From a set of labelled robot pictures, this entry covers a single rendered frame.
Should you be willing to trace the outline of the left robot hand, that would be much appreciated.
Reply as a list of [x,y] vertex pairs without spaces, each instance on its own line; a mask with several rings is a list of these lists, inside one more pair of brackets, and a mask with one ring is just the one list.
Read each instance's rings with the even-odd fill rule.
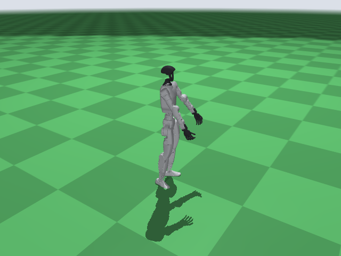
[[197,113],[195,108],[193,110],[195,113],[192,113],[192,114],[194,115],[194,118],[196,119],[196,122],[197,122],[196,125],[197,124],[199,125],[199,122],[200,124],[202,124],[202,116]]

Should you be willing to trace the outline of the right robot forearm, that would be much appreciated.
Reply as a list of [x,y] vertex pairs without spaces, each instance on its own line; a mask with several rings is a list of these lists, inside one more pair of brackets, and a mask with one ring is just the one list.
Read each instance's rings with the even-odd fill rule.
[[172,113],[173,113],[173,116],[176,118],[176,120],[177,120],[177,122],[178,122],[180,128],[181,128],[182,130],[184,130],[184,129],[185,129],[185,127],[184,127],[185,122],[184,122],[184,120],[182,119],[181,114],[178,113],[178,110],[177,110],[176,107],[173,107],[173,108],[172,108]]

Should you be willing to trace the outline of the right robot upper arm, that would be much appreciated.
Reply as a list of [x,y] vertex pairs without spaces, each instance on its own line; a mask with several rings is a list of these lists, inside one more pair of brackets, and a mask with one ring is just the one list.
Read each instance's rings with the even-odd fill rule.
[[168,105],[168,107],[170,108],[171,111],[172,111],[173,107],[176,107],[177,110],[179,111],[179,109],[180,109],[179,106],[173,105],[173,101],[172,101],[172,99],[170,97],[169,91],[166,88],[164,88],[164,89],[162,89],[160,91],[160,95],[166,101],[166,103],[167,103],[167,105]]

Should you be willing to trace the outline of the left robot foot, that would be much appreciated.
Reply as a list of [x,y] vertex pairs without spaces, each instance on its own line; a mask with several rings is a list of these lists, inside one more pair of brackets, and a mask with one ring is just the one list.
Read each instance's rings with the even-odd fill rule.
[[173,177],[175,177],[175,176],[180,176],[180,175],[181,175],[180,172],[175,172],[173,170],[171,170],[171,172],[169,172],[169,173],[168,173],[168,171],[166,171],[166,173],[165,173],[165,176],[173,176]]

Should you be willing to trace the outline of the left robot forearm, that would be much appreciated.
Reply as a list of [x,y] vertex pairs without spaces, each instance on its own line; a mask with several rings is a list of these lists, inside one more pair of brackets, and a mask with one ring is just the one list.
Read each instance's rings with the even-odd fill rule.
[[191,113],[195,113],[194,112],[194,107],[193,105],[190,103],[189,99],[187,98],[186,101],[184,102],[184,104],[186,105],[186,107],[188,108],[188,110],[191,112]]

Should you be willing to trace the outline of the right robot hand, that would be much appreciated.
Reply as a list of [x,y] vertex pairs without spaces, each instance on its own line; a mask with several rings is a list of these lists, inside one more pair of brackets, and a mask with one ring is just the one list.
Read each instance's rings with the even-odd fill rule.
[[193,139],[195,139],[196,137],[193,137],[191,134],[193,134],[193,135],[196,135],[196,134],[190,132],[185,124],[184,124],[184,127],[185,127],[185,129],[182,130],[182,131],[184,131],[184,136],[186,137],[186,139],[187,139],[187,140],[193,140]]

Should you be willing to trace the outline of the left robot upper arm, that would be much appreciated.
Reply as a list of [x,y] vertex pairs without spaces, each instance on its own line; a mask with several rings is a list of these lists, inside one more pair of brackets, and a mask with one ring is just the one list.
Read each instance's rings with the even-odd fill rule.
[[176,83],[175,81],[173,81],[173,83],[176,85],[177,96],[179,97],[179,99],[180,99],[182,102],[185,102],[186,99],[187,99],[187,95],[181,93],[181,90],[179,89],[179,87],[178,87],[178,85],[177,85],[177,83]]

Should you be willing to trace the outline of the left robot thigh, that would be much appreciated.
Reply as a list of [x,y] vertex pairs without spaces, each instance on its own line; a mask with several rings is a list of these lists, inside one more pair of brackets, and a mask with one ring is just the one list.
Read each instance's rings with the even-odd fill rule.
[[172,150],[173,152],[177,147],[179,137],[180,137],[180,127],[176,119],[175,119],[175,125],[172,129],[173,129],[173,135],[174,135],[174,145],[173,145],[173,150]]

